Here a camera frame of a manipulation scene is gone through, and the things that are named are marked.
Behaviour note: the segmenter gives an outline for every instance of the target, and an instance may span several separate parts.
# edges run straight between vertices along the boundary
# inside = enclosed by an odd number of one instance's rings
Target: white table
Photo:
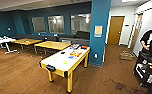
[[[12,38],[8,38],[8,37],[0,38],[1,48],[7,48],[7,52],[5,52],[5,54],[17,51],[17,50],[12,50],[12,51],[11,51],[11,50],[9,49],[9,46],[8,46],[7,42],[11,42],[11,41],[16,41],[16,39],[12,39]]]

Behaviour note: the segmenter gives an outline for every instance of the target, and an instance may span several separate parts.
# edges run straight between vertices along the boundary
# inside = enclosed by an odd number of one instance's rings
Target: wooden door
[[[119,44],[124,16],[113,16],[110,20],[108,44]]]
[[[133,50],[133,48],[134,48],[136,39],[137,39],[137,37],[138,37],[138,32],[140,31],[140,28],[141,28],[142,15],[143,15],[143,14],[139,14],[139,15],[138,15],[138,19],[137,19],[137,22],[136,22],[134,34],[132,35],[131,45],[130,45],[130,48],[129,48],[129,51],[130,51],[130,52],[132,52],[132,50]]]

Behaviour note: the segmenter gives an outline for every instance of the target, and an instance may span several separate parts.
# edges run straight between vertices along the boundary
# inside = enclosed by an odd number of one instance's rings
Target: ceiling light
[[[136,1],[136,0],[122,0],[122,2],[133,2],[133,1]]]

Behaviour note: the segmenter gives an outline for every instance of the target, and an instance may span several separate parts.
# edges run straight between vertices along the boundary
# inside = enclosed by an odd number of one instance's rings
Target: desk
[[[70,49],[70,47],[68,47],[40,62],[41,68],[48,70],[50,82],[53,82],[52,73],[55,73],[57,75],[60,75],[68,79],[68,85],[67,85],[68,93],[71,93],[72,91],[73,71],[84,58],[85,58],[84,67],[87,67],[88,53],[90,52],[90,47],[88,47],[87,49],[78,48],[78,50],[82,52],[82,54],[80,54],[79,57],[74,57],[73,59],[69,58],[70,53],[77,50],[73,50]],[[53,66],[55,70],[52,71],[46,68],[49,65]]]
[[[44,47],[45,55],[46,55],[45,48],[64,50],[65,48],[67,48],[70,45],[71,45],[70,43],[62,43],[62,42],[54,42],[54,41],[45,41],[42,43],[35,44],[35,46]]]
[[[5,52],[5,54],[17,51],[17,50],[13,50],[13,51],[10,50],[7,42],[11,42],[11,41],[16,41],[16,39],[12,39],[12,38],[8,38],[8,37],[0,38],[1,48],[5,48],[5,47],[2,46],[2,43],[5,43],[6,48],[7,48],[7,52]]]
[[[23,48],[23,45],[31,45],[31,44],[35,44],[35,43],[38,43],[38,42],[41,42],[42,40],[35,40],[35,39],[19,39],[19,40],[16,40],[16,41],[11,41],[13,43],[18,43],[18,44],[21,44],[21,48],[22,50],[24,49]]]

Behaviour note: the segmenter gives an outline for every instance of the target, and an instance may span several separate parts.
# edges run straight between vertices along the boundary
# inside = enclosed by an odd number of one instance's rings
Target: white wall
[[[142,49],[142,46],[140,44],[141,37],[146,31],[152,29],[152,1],[144,4],[143,6],[138,7],[136,13],[141,13],[141,12],[143,13],[142,26],[133,49],[133,53],[136,56],[138,56],[138,52]]]
[[[134,13],[136,11],[136,8],[137,6],[111,7],[109,20],[108,20],[108,29],[107,29],[108,31],[107,31],[107,36],[106,36],[106,43],[107,43],[108,34],[109,34],[111,16],[125,16],[121,35],[120,35],[119,45],[120,44],[128,45],[130,33],[132,30],[132,25],[135,18]]]

